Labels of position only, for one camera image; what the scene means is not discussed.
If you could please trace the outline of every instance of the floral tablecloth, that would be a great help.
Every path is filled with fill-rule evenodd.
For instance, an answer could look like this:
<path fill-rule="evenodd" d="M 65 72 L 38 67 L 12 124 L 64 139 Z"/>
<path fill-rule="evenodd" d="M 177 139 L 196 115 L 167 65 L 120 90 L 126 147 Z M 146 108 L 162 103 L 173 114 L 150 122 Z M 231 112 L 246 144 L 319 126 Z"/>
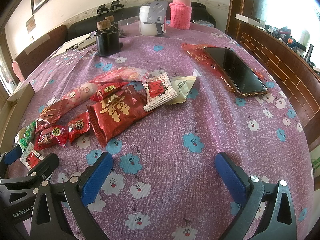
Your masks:
<path fill-rule="evenodd" d="M 53 146 L 60 165 L 51 182 L 65 182 L 92 165 L 101 152 L 113 155 L 113 171 L 88 209 L 111 240 L 218 239 L 240 206 L 234 203 L 214 168 L 221 151 L 248 175 L 265 182 L 288 182 L 294 203 L 298 239 L 307 233 L 313 201 L 310 155 L 299 118 L 272 76 L 234 40 L 217 29 L 191 24 L 190 30 L 168 27 L 166 37 L 121 38 L 121 52 L 98 57 L 95 45 L 44 61 L 25 80 L 31 82 L 32 98 L 21 126 L 39 116 L 76 85 L 121 66 L 167 72 L 169 78 L 196 75 L 188 100 L 163 105 L 101 148 L 90 130 L 65 148 Z M 240 99 L 211 68 L 199 65 L 181 43 L 208 43 L 233 49 L 251 68 L 264 75 L 269 94 Z M 134 83 L 143 92 L 141 83 Z M 66 125 L 86 110 L 86 103 L 65 114 Z M 24 176 L 20 162 L 9 176 Z M 252 236 L 265 209 L 262 203 L 246 238 Z M 67 205 L 66 215 L 82 238 Z"/>

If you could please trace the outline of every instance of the red snack bag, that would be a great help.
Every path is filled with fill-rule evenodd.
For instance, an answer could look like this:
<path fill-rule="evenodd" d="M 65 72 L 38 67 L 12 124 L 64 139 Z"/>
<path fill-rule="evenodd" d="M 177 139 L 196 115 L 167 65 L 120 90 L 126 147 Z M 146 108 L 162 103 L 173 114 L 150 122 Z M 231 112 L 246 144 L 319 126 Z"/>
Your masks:
<path fill-rule="evenodd" d="M 123 86 L 129 84 L 129 82 L 124 83 L 107 83 L 101 87 L 90 97 L 90 100 L 100 102 L 105 99 L 108 95 L 111 95 L 118 90 L 120 90 Z"/>
<path fill-rule="evenodd" d="M 53 145 L 59 144 L 65 147 L 68 140 L 68 131 L 62 125 L 54 125 L 45 129 L 36 139 L 35 150 L 40 151 Z"/>
<path fill-rule="evenodd" d="M 64 114 L 65 106 L 68 101 L 68 99 L 63 99 L 43 109 L 36 121 L 36 133 L 54 125 Z"/>
<path fill-rule="evenodd" d="M 82 133 L 90 130 L 89 113 L 84 112 L 68 123 L 69 141 L 73 142 Z"/>
<path fill-rule="evenodd" d="M 105 147 L 111 138 L 149 114 L 151 111 L 143 109 L 145 105 L 146 97 L 129 85 L 101 102 L 87 106 L 93 131 L 101 146 Z"/>
<path fill-rule="evenodd" d="M 142 83 L 149 77 L 148 70 L 135 67 L 121 67 L 115 70 L 103 73 L 89 82 L 92 83 L 110 83 L 121 81 L 141 81 Z"/>
<path fill-rule="evenodd" d="M 75 89 L 62 96 L 62 99 L 69 100 L 66 103 L 63 114 L 88 100 L 88 98 L 95 93 L 99 86 L 101 86 L 101 84 L 93 84 L 92 82 L 87 82 L 85 84 L 77 86 Z"/>

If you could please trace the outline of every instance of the metal screw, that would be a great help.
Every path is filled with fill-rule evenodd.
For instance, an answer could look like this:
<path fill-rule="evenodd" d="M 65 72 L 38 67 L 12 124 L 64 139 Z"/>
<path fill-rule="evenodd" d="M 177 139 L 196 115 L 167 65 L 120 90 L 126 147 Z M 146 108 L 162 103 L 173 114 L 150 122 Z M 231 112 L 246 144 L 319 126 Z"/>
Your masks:
<path fill-rule="evenodd" d="M 280 184 L 281 186 L 284 186 L 284 187 L 287 186 L 287 182 L 283 179 L 280 181 Z"/>
<path fill-rule="evenodd" d="M 48 185 L 48 181 L 47 180 L 44 180 L 41 182 L 41 185 L 44 187 L 44 186 L 47 186 Z"/>
<path fill-rule="evenodd" d="M 259 181 L 259 178 L 257 176 L 251 176 L 250 179 L 251 179 L 252 182 L 258 182 Z"/>
<path fill-rule="evenodd" d="M 70 182 L 71 183 L 76 183 L 78 181 L 78 177 L 76 176 L 73 176 L 71 179 L 70 179 Z"/>

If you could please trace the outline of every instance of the pink knitted sleeve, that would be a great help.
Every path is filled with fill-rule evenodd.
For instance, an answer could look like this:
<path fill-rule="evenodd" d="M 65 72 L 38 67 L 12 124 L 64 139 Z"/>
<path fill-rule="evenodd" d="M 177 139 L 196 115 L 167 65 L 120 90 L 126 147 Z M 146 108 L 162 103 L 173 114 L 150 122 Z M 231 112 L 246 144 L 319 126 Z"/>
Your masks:
<path fill-rule="evenodd" d="M 180 30 L 187 30 L 190 28 L 191 7 L 184 3 L 171 3 L 171 23 L 170 27 Z"/>

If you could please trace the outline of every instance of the wooden lid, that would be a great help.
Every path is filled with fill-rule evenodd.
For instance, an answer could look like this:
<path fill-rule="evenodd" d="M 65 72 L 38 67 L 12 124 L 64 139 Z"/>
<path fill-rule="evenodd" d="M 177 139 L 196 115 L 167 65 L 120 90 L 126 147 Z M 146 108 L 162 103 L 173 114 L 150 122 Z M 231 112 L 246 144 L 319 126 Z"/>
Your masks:
<path fill-rule="evenodd" d="M 111 27 L 110 20 L 103 20 L 101 22 L 97 22 L 98 31 L 109 29 Z"/>
<path fill-rule="evenodd" d="M 110 15 L 110 16 L 105 17 L 105 20 L 110 20 L 110 22 L 113 22 L 115 20 L 115 18 L 113 17 L 113 15 Z"/>

